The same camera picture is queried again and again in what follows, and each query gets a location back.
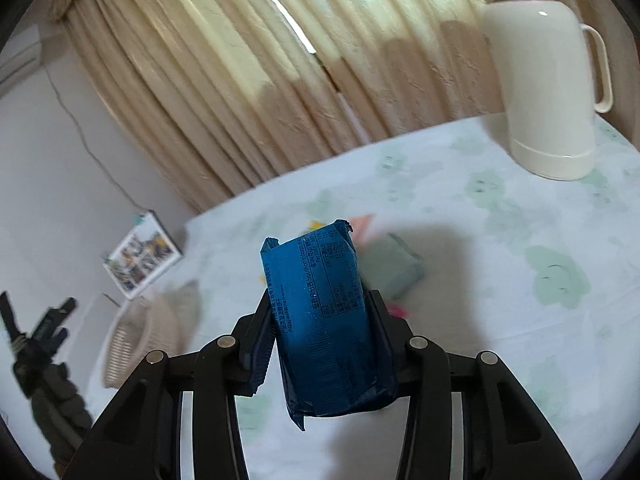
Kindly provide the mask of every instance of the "floral tablecloth pattern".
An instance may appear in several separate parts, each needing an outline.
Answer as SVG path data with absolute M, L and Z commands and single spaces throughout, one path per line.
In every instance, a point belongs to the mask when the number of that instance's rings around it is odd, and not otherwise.
M 360 248 L 393 233 L 421 257 L 425 278 L 394 306 L 414 332 L 450 352 L 495 351 L 584 479 L 599 479 L 640 421 L 640 154 L 597 118 L 596 169 L 556 182 L 518 166 L 506 136 L 502 114 L 428 128 L 287 174 L 190 221 L 184 260 L 156 283 L 200 305 L 190 350 L 257 306 L 265 237 L 355 218 Z M 250 477 L 395 478 L 407 405 L 308 418 L 302 433 L 272 358 L 258 394 L 237 400 Z M 193 475 L 189 418 L 187 407 L 183 478 Z M 457 414 L 454 478 L 460 424 Z

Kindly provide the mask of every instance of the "pink object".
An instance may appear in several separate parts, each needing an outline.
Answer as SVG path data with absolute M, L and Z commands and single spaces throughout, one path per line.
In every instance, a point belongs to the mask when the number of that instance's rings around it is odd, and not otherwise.
M 354 245 L 359 245 L 362 243 L 364 235 L 366 234 L 367 228 L 371 223 L 371 219 L 373 215 L 363 215 L 356 216 L 355 218 L 349 218 L 349 224 L 353 228 L 353 233 L 351 233 L 351 240 Z
M 401 317 L 402 319 L 406 319 L 407 317 L 409 317 L 409 315 L 407 314 L 406 310 L 404 308 L 402 308 L 400 305 L 395 304 L 395 303 L 388 304 L 386 306 L 386 310 L 393 317 Z

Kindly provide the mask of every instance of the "photo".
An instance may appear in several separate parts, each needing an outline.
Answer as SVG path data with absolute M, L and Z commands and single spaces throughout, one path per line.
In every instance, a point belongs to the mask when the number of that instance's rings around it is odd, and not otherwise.
M 142 280 L 145 279 L 146 276 L 146 274 L 142 272 L 142 270 L 138 266 L 131 267 L 129 269 L 129 275 L 131 276 L 135 284 L 139 284 Z
M 147 252 L 145 255 L 140 258 L 140 267 L 142 267 L 146 272 L 151 272 L 156 268 L 158 262 L 153 258 L 153 256 Z
M 131 240 L 129 240 L 128 248 L 129 248 L 129 253 L 132 254 L 133 256 L 140 256 L 140 254 L 142 254 L 142 251 L 145 250 L 145 246 L 138 239 L 136 235 L 133 235 L 131 237 Z
M 108 265 L 112 275 L 125 290 L 133 290 L 135 288 L 136 285 L 131 281 L 129 273 L 122 270 L 122 266 L 118 262 L 110 260 Z
M 104 267 L 128 300 L 182 258 L 156 216 L 148 211 L 104 260 Z
M 133 265 L 133 256 L 129 253 L 128 249 L 123 249 L 120 254 L 122 255 L 122 261 L 124 262 L 124 266 L 128 269 Z
M 152 235 L 151 240 L 146 243 L 146 248 L 156 260 L 164 260 L 173 252 L 166 239 L 160 233 Z

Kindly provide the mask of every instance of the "black toy gun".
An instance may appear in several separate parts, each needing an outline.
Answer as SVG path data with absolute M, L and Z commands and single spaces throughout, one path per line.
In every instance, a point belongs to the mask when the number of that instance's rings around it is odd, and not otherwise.
M 31 401 L 33 418 L 50 444 L 60 476 L 92 425 L 84 400 L 68 379 L 66 365 L 53 364 L 53 357 L 68 335 L 60 325 L 75 308 L 73 298 L 59 308 L 50 308 L 29 337 L 18 329 L 7 293 L 0 295 L 0 314 L 15 355 L 14 375 Z

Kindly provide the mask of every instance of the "blue snack package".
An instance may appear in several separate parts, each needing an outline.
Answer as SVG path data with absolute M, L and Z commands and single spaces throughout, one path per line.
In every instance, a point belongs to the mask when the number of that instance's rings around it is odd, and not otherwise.
M 287 409 L 304 416 L 380 409 L 396 398 L 388 356 L 372 341 L 358 262 L 345 220 L 260 255 L 276 326 Z

